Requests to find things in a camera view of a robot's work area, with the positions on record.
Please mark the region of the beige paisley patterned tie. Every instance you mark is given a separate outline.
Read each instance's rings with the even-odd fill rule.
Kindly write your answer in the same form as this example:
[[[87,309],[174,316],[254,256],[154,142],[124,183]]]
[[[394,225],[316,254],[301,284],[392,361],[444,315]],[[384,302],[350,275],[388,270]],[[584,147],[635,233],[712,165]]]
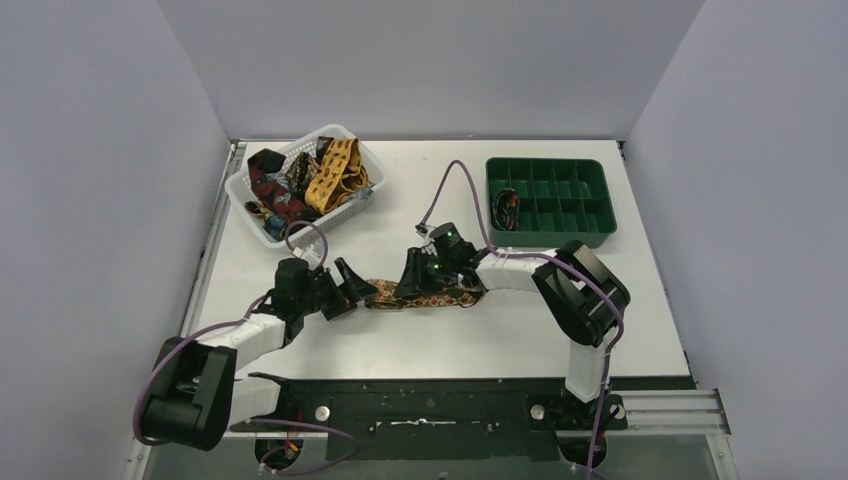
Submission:
[[[470,308],[485,295],[483,291],[469,289],[446,289],[439,293],[427,294],[416,298],[402,298],[394,295],[397,282],[385,279],[368,279],[367,283],[377,289],[377,294],[364,301],[364,306],[372,310],[404,310],[421,308],[460,307]]]

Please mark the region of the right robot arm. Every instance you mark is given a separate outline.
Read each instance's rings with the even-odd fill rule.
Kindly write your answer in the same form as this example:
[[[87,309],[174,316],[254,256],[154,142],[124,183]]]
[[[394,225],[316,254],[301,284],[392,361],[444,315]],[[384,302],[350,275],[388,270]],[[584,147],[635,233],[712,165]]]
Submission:
[[[605,393],[609,358],[623,335],[623,314],[631,296],[588,246],[570,241],[542,252],[476,248],[451,222],[420,225],[417,230],[425,243],[408,249],[395,297],[422,300],[495,290],[538,293],[570,342],[566,390],[583,403]]]

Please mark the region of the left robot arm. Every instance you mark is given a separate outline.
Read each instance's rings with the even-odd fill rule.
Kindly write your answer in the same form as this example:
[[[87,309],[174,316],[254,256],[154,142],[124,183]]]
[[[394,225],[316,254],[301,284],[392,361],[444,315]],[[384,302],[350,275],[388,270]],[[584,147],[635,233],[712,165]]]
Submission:
[[[273,287],[239,320],[210,325],[167,340],[135,404],[133,431],[148,446],[176,443],[213,449],[236,424],[259,419],[280,430],[299,417],[289,380],[264,373],[237,379],[239,370],[281,350],[301,332],[304,319],[332,320],[377,296],[378,290],[341,258],[330,270],[299,258],[278,263]]]

